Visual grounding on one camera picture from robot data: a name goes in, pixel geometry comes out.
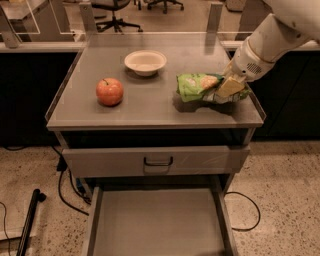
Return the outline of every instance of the green plastic bag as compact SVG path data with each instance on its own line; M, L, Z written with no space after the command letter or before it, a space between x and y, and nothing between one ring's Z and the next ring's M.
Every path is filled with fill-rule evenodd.
M177 76L178 89L183 102L201 100L213 87L217 87L223 76L217 74L181 74Z
M224 104L227 102L237 102L245 99L251 90L247 84L245 88L226 98L220 97L215 91L221 85L224 77L218 74L181 74L177 76L177 93L183 102L202 100L214 104Z

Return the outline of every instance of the cart top surface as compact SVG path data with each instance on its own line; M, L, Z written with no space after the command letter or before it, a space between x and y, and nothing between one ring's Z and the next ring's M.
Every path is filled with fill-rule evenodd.
M125 57L137 50L163 53L167 64L151 77L126 68ZM252 128L263 119L252 97L214 105L183 103L177 75L222 73L229 62L213 33L132 33L92 35L74 69L47 127L52 131L109 129ZM99 80L113 77L124 87L115 107L98 103Z

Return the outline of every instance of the office chair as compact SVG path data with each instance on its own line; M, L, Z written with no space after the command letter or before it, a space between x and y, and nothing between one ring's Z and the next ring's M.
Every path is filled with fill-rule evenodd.
M141 11L141 0L134 0L133 1L133 3L134 3L134 5L137 5L137 1L138 1L138 9L139 9L139 11Z
M179 4L179 5L181 5L180 10L181 11L184 10L183 3L180 3L177 0L154 0L154 1L150 2L150 3L148 3L148 7L147 7L148 10L151 10L153 5L156 5L156 4L161 3L161 2L163 2L163 4L164 4L164 9L163 9L163 13L164 14L167 14L167 9L168 9L167 8L167 2L170 2L170 3L173 3L173 4Z
M111 27L114 27L115 32L122 32L120 26L136 27L138 32L143 32L140 25L124 22L123 19L117 19L115 12L125 8L131 0L92 0L91 5L96 9L103 9L107 11L112 11L111 21L97 22L98 32L103 32Z

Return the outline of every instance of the black cable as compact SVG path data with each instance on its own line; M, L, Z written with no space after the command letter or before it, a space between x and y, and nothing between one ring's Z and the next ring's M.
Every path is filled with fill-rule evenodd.
M81 193L75 188L75 186L74 186L74 184L73 184L73 181L72 181L72 174L71 174L70 169L69 169L69 178L70 178L70 184L71 184L71 187L72 187L73 191L74 191L80 198L82 198L85 203L91 205L91 200L90 200L90 198L84 196L83 194L81 194Z
M7 146L3 146L4 149L8 150L8 151L19 151L22 149L27 148L28 146L21 146L21 147L7 147Z
M250 202L253 203L253 205L256 207L257 212L258 212L258 221L254 226L252 226L251 228L232 228L232 230L238 231L238 232L248 232L248 231L251 231L254 228L256 228L259 225L260 220L261 220L261 212L260 212L260 209L259 209L258 205L251 198L249 198L248 196L246 196L246 195L244 195L244 194L242 194L240 192L232 191L232 192L227 192L226 193L226 195L228 195L228 194L237 194L237 195L240 195L240 196L243 196L243 197L247 198Z
M9 256L11 256L10 254L10 251L11 251L11 248L10 248L10 238L7 234L7 230L6 230L6 217L7 217L7 207L4 203L0 202L0 204L3 206L4 208L4 218L3 218L3 231L4 231L4 234L6 236L6 238L8 239L8 254Z
M89 213L87 213L87 212L85 212L85 211L82 211L81 209L79 209L79 208L71 205L70 203L68 203L68 202L63 198L63 196L62 196L62 194L61 194L61 180L62 180L63 173L64 173L64 171L62 171L62 172L60 173L59 184L58 184L58 192L59 192L59 197L60 197L61 201L62 201L63 203L65 203L67 206L69 206L70 208L76 210L77 212L80 212L80 213L82 213L82 214L84 214L84 215L89 216Z
M59 155L59 156L62 156L61 152L59 152L54 146L51 146L51 148L56 151L56 153Z

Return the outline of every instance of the drawer handle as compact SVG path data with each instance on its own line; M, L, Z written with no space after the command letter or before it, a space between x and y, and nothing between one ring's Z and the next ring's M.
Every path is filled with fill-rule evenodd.
M146 166L170 166L173 164L173 157L170 157L169 163L148 163L146 157L143 159L143 162Z

